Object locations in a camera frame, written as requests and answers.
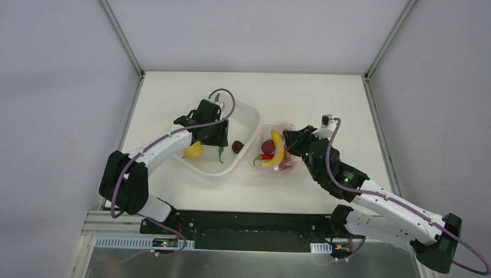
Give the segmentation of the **right aluminium frame post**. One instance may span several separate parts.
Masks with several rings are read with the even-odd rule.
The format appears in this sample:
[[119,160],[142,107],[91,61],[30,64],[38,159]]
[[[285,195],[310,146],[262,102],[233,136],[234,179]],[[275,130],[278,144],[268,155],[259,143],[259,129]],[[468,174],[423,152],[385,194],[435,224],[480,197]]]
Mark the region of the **right aluminium frame post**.
[[371,78],[374,76],[377,68],[380,66],[385,56],[389,53],[391,46],[397,39],[397,36],[402,31],[405,23],[408,21],[413,10],[417,7],[418,4],[419,4],[418,0],[408,0],[405,2],[405,5],[402,8],[401,13],[398,15],[394,25],[389,31],[379,51],[377,52],[373,62],[371,63],[367,72],[365,73],[365,79],[367,80],[367,82],[370,81]]

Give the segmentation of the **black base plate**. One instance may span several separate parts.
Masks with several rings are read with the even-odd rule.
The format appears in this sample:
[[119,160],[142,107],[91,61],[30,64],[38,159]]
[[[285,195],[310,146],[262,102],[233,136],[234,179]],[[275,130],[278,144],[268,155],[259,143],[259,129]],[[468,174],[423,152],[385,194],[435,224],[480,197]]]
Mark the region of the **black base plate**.
[[227,211],[173,210],[160,226],[143,220],[140,233],[168,235],[180,232],[198,250],[309,253],[311,244],[351,235],[329,223],[325,214],[275,214]]

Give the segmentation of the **green chili pepper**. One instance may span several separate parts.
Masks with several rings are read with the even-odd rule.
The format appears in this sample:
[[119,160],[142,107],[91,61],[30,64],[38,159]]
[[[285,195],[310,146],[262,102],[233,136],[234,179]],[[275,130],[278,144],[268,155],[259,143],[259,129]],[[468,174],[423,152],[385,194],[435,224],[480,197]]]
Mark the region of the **green chili pepper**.
[[[217,115],[217,119],[218,119],[218,120],[220,120],[220,119],[222,119],[222,118],[223,118],[223,115],[222,115],[223,103],[221,103],[221,102],[219,101],[219,97],[220,97],[220,93],[217,93],[217,94],[215,95],[215,99],[214,99],[214,102],[215,102],[216,104],[218,104],[218,106],[219,106],[219,111],[218,111],[218,115]],[[218,147],[218,160],[219,160],[219,162],[220,162],[220,163],[222,163],[222,164],[223,164],[223,161],[222,161],[222,153],[223,153],[223,149],[224,149],[224,147],[223,147],[223,146],[219,146],[219,147]]]

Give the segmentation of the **clear pink zip bag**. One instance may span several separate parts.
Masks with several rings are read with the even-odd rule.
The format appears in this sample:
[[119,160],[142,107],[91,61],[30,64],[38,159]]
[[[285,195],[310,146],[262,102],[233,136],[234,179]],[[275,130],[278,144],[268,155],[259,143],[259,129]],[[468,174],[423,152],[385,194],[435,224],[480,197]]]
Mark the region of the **clear pink zip bag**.
[[295,126],[288,122],[262,125],[252,146],[247,152],[248,164],[256,169],[290,171],[298,167],[301,159],[287,152],[283,131],[293,131]]

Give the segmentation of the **red chili pepper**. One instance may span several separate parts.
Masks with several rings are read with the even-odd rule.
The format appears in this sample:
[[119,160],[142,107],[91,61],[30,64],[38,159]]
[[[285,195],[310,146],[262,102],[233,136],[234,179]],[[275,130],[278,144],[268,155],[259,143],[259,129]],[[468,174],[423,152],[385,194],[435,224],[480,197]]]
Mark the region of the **red chili pepper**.
[[257,157],[254,158],[252,161],[252,165],[255,166],[257,161],[263,161],[263,160],[271,160],[273,159],[274,155],[273,154],[260,154]]

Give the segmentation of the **left aluminium frame post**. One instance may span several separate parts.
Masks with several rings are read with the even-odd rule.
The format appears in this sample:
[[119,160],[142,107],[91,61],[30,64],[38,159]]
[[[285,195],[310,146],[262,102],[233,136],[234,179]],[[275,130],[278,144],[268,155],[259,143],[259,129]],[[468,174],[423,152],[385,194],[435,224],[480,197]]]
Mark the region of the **left aluminium frame post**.
[[140,63],[138,62],[138,59],[134,54],[132,47],[129,44],[129,41],[119,23],[119,20],[116,17],[115,12],[113,11],[111,4],[107,0],[98,0],[97,2],[104,16],[106,17],[107,22],[112,32],[114,33],[118,44],[120,45],[123,53],[128,59],[133,71],[136,73],[138,78],[141,79],[144,75],[144,70],[142,69]]

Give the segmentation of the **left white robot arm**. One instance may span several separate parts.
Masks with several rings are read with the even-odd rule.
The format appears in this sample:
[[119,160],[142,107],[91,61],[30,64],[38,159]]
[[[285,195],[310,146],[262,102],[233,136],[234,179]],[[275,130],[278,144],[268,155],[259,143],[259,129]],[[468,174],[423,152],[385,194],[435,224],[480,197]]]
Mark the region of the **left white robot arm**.
[[228,118],[223,105],[203,99],[197,109],[173,121],[158,138],[130,153],[114,151],[108,157],[99,194],[129,215],[151,218],[162,234],[172,233],[177,219],[172,206],[149,193],[149,176],[166,160],[194,143],[225,147]]

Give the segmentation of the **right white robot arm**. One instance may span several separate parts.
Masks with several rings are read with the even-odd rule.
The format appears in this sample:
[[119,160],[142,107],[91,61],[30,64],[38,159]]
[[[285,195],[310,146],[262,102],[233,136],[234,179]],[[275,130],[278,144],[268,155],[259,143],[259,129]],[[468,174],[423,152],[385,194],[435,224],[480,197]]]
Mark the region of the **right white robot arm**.
[[430,212],[386,191],[367,174],[341,161],[331,143],[335,136],[335,131],[313,126],[283,132],[287,152],[302,159],[322,189],[378,214],[371,218],[350,206],[338,205],[329,218],[331,234],[378,239],[414,255],[427,268],[448,274],[455,264],[461,218]]

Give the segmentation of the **aluminium frame post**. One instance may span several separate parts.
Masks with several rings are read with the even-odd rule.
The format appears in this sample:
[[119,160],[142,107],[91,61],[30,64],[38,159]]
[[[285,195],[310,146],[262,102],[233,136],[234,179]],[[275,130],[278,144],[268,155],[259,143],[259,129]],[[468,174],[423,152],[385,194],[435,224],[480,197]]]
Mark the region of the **aluminium frame post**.
[[377,52],[373,62],[371,63],[367,72],[365,73],[365,79],[367,80],[367,82],[370,81],[371,78],[374,76],[377,68],[380,66],[385,56],[389,53],[391,46],[397,39],[397,36],[402,31],[405,23],[408,21],[413,10],[417,7],[418,4],[419,4],[418,0],[408,0],[405,2],[405,5],[402,8],[401,13],[398,15],[394,25],[389,31],[379,51]]
[[144,75],[144,70],[142,69],[140,63],[138,62],[138,59],[134,54],[132,47],[129,44],[129,41],[119,23],[119,20],[116,17],[115,12],[113,11],[111,4],[107,0],[98,0],[97,2],[104,16],[106,17],[107,22],[112,32],[114,33],[118,44],[120,45],[123,53],[128,59],[133,71],[136,73],[138,78],[141,79]]

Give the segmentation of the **yellow banana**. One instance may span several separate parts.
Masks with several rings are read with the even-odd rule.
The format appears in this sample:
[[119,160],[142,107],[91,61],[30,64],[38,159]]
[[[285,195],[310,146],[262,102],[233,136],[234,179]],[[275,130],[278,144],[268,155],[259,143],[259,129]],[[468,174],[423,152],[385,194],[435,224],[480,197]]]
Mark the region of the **yellow banana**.
[[262,166],[279,166],[280,163],[283,161],[284,154],[285,154],[285,149],[284,149],[284,142],[281,137],[281,134],[276,132],[275,130],[271,130],[271,135],[272,135],[272,140],[274,144],[274,155],[273,157],[267,161],[267,162],[262,162]]

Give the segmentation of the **red grape bunch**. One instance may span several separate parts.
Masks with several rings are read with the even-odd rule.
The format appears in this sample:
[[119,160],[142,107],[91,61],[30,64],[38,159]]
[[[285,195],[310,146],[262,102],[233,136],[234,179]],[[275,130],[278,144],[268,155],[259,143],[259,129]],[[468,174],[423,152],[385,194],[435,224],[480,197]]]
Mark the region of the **red grape bunch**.
[[279,170],[280,171],[286,171],[286,170],[291,170],[295,166],[295,163],[291,160],[286,160],[284,159],[280,164],[279,164]]

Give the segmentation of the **yellow lemon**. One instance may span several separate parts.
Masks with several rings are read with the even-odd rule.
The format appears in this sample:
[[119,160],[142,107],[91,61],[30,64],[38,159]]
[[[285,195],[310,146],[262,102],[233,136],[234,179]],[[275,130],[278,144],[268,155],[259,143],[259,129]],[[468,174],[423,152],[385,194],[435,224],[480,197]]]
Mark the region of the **yellow lemon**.
[[202,156],[204,148],[200,141],[196,141],[191,146],[184,150],[183,158],[185,159],[198,159]]

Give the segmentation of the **white plastic basket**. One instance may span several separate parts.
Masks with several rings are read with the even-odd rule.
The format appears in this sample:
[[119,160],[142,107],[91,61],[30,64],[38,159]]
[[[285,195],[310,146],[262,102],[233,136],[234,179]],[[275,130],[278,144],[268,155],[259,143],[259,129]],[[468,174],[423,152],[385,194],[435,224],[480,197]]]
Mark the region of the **white plastic basket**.
[[213,138],[200,140],[203,147],[200,156],[189,158],[181,150],[174,158],[204,176],[224,175],[238,164],[254,144],[262,124],[262,115],[255,107],[237,100],[228,124],[211,126]]

